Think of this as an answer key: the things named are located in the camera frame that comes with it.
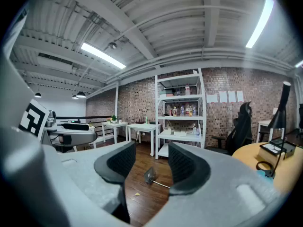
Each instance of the table leg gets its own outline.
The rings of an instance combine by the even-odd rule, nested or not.
[[[151,156],[153,157],[153,130],[151,131]]]
[[[283,137],[284,137],[284,128],[282,129],[282,136],[281,136],[281,139],[283,139]]]
[[[269,132],[269,139],[268,139],[269,142],[270,142],[271,139],[273,138],[273,133],[274,133],[274,129],[270,129],[270,132]]]
[[[114,128],[114,140],[115,140],[115,144],[117,143],[117,131],[116,128]]]
[[[128,127],[125,127],[125,139],[128,141]]]
[[[132,140],[132,129],[128,129],[128,140]]]
[[[258,143],[259,142],[259,138],[260,138],[260,130],[261,130],[261,125],[258,123],[258,134],[257,134],[257,141],[256,141],[256,143]]]
[[[102,125],[102,132],[103,132],[103,142],[105,143],[105,132],[104,132],[104,125]]]

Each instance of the black office chair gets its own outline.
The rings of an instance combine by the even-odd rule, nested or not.
[[[297,134],[297,138],[301,135],[303,135],[303,104],[300,104],[300,108],[299,108],[299,114],[300,114],[300,123],[299,123],[299,133]]]
[[[235,128],[226,139],[225,149],[222,149],[221,141],[223,136],[212,136],[212,139],[218,140],[218,147],[206,147],[205,149],[216,151],[219,153],[232,155],[237,149],[242,147],[245,141],[252,142],[251,136],[251,107],[250,102],[243,103],[238,113],[238,120],[234,121]]]

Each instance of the white paper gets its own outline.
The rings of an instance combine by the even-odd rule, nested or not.
[[[23,113],[19,128],[22,131],[31,132],[40,140],[48,115],[49,111],[32,99]]]
[[[243,91],[237,91],[238,102],[244,102]]]
[[[219,91],[220,103],[227,103],[226,91]]]
[[[228,99],[230,103],[236,102],[236,94],[235,91],[228,91]]]
[[[206,101],[208,103],[217,103],[218,102],[218,96],[217,94],[206,94]]]

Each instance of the white wall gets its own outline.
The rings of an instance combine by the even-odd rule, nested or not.
[[[46,109],[55,111],[57,117],[84,117],[86,114],[86,99],[72,99],[72,91],[70,90],[43,86],[38,87],[36,85],[31,85],[30,88],[33,90],[34,93],[37,93],[39,89],[42,98],[35,97],[34,99]]]

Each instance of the white metal shelf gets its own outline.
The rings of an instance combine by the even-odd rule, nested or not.
[[[165,143],[158,152],[158,156],[169,157],[169,145]]]
[[[159,116],[158,120],[204,120],[203,116]]]
[[[170,77],[159,79],[158,82],[161,83],[165,88],[168,87],[185,87],[186,84],[189,86],[195,86],[199,80],[199,74],[189,74],[184,76]]]
[[[166,96],[166,97],[158,97],[158,101],[162,100],[165,102],[190,102],[197,101],[202,98],[202,94],[193,94],[193,95],[182,95],[182,96]]]
[[[198,142],[198,141],[202,140],[200,135],[194,135],[192,133],[187,133],[187,136],[177,136],[177,135],[174,135],[173,131],[171,131],[171,135],[166,135],[166,134],[163,134],[163,132],[162,132],[161,134],[158,135],[158,138],[165,139],[165,140],[181,140],[181,141],[194,141],[194,142]]]

